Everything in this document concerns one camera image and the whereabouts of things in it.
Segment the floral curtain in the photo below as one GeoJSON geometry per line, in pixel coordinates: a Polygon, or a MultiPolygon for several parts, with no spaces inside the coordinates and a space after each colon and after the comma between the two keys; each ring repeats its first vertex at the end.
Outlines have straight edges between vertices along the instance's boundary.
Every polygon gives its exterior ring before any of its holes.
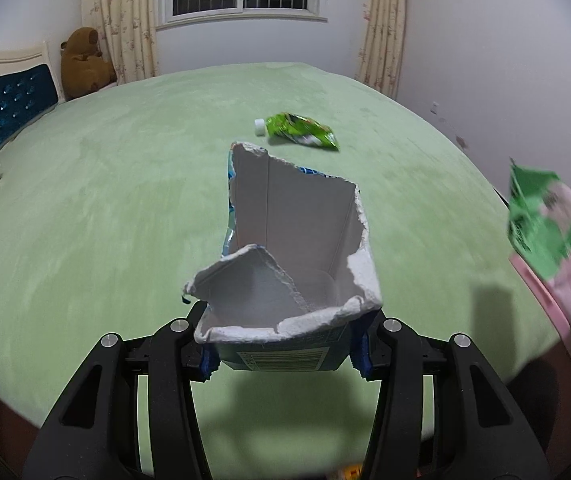
{"type": "Polygon", "coordinates": [[[407,0],[366,0],[365,36],[358,53],[357,79],[395,99],[403,62],[407,0]]]}
{"type": "Polygon", "coordinates": [[[80,0],[81,24],[94,28],[118,84],[158,73],[156,0],[80,0]]]}

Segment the green snack bag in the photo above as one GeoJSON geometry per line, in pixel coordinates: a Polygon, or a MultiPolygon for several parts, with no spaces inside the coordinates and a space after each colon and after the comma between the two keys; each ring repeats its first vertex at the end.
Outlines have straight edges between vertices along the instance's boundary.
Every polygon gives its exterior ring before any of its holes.
{"type": "Polygon", "coordinates": [[[338,151],[339,142],[334,131],[309,117],[293,113],[279,113],[264,120],[264,132],[267,136],[289,140],[308,148],[323,148],[338,151]]]}

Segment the torn blue carton box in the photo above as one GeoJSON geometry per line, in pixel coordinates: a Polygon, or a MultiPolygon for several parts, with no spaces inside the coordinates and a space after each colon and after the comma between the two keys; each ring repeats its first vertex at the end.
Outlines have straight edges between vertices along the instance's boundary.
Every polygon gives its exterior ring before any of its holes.
{"type": "Polygon", "coordinates": [[[383,304],[358,185],[235,143],[228,188],[222,255],[184,286],[195,341],[235,370],[337,370],[383,304]]]}

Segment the right floral curtain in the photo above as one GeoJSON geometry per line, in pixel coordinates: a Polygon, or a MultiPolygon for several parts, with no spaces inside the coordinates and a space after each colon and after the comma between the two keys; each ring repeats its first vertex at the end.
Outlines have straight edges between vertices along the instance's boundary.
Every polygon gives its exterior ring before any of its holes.
{"type": "Polygon", "coordinates": [[[358,53],[357,79],[395,99],[403,62],[407,0],[366,0],[365,36],[358,53]]]}

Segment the left floral curtain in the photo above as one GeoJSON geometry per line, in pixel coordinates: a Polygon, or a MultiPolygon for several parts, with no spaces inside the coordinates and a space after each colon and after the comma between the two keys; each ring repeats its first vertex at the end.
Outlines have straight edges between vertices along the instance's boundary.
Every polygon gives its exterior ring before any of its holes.
{"type": "Polygon", "coordinates": [[[156,0],[80,0],[81,24],[94,28],[118,84],[158,73],[156,0]]]}

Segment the green pink package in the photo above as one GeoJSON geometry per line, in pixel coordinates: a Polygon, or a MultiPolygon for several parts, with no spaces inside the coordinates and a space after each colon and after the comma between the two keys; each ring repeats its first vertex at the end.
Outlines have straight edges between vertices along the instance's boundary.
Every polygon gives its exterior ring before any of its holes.
{"type": "Polygon", "coordinates": [[[510,261],[571,357],[571,189],[552,171],[513,164],[510,261]]]}

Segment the white bottle cap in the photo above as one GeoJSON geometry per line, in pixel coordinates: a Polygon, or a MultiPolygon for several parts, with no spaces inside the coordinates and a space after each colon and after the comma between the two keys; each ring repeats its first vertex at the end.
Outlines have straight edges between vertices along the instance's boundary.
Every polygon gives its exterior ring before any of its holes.
{"type": "Polygon", "coordinates": [[[262,118],[258,118],[254,122],[256,136],[265,136],[267,134],[266,122],[262,118]]]}

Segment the brown teddy bear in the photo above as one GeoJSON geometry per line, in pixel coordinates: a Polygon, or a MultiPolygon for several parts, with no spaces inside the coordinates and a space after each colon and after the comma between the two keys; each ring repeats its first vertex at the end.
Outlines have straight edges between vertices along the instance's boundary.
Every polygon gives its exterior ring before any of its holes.
{"type": "Polygon", "coordinates": [[[112,62],[103,58],[99,34],[94,28],[80,27],[61,43],[61,80],[69,101],[117,81],[112,62]]]}

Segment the green bed sheet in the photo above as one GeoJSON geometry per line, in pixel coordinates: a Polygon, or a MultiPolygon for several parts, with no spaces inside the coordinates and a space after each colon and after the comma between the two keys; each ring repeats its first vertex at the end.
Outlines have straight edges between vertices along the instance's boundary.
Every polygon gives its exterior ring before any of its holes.
{"type": "Polygon", "coordinates": [[[522,223],[351,79],[235,65],[49,107],[0,151],[0,399],[25,479],[547,479],[505,386],[552,334],[522,223]]]}

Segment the cream blue tufted headboard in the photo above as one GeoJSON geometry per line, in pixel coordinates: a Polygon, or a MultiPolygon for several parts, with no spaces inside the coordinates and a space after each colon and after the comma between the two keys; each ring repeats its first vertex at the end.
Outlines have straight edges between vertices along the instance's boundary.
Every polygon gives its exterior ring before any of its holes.
{"type": "Polygon", "coordinates": [[[64,101],[48,44],[0,51],[0,149],[64,101]]]}

